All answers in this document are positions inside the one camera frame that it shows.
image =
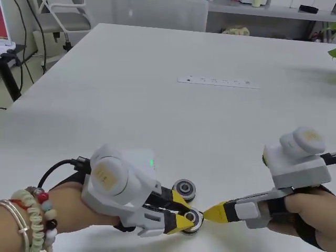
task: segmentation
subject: hand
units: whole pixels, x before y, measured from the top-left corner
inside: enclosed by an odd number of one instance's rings
[[[76,182],[61,184],[49,192],[57,211],[59,233],[70,233],[91,225],[117,225],[118,217],[97,214],[81,200],[82,185]]]
[[[308,225],[314,227],[316,240],[325,251],[336,251],[336,197],[322,190],[314,189],[311,194],[294,194],[285,198],[289,212],[296,213]],[[275,232],[298,236],[289,224],[272,221],[268,228]]]

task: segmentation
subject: shelf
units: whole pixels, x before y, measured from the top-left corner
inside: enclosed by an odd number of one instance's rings
[[[281,17],[281,18],[292,18],[302,20],[336,22],[336,14],[333,12],[320,10],[317,14],[311,14],[301,12],[299,11],[299,9],[281,7],[281,6],[271,6],[269,4],[266,4],[265,6],[259,8],[255,8],[252,7],[250,4],[242,4],[240,2],[235,2],[231,0],[209,1],[209,11],[263,16],[263,17]]]

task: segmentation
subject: red object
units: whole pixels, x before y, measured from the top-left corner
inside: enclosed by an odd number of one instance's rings
[[[9,200],[10,202],[12,202],[12,203],[15,203],[16,205],[18,205],[20,208],[22,208],[23,210],[25,210],[25,211],[27,211],[28,210],[28,207],[27,206],[25,206],[23,203],[22,203],[22,201],[20,201],[20,200],[16,200],[16,199],[10,199]]]
[[[37,200],[40,204],[42,204],[44,201],[47,201],[49,199],[48,193],[40,193],[37,195]]]
[[[7,39],[7,31],[6,31],[6,26],[5,26],[5,21],[3,17],[3,13],[0,8],[0,39]]]

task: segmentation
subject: power strip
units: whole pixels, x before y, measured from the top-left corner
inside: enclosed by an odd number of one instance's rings
[[[180,83],[192,83],[192,84],[201,84],[201,85],[209,85],[209,86],[260,89],[260,87],[256,85],[255,83],[252,83],[250,81],[243,81],[243,80],[196,77],[196,76],[190,75],[186,77],[178,77],[177,81]]]

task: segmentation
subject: ball bearing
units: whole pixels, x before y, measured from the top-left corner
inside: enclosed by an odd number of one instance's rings
[[[187,203],[191,202],[196,196],[196,186],[190,180],[176,181],[173,190],[177,191]]]
[[[203,224],[203,214],[195,208],[191,208],[189,212],[184,214],[189,221],[194,223],[194,226],[183,230],[182,233],[185,235],[195,235]]]

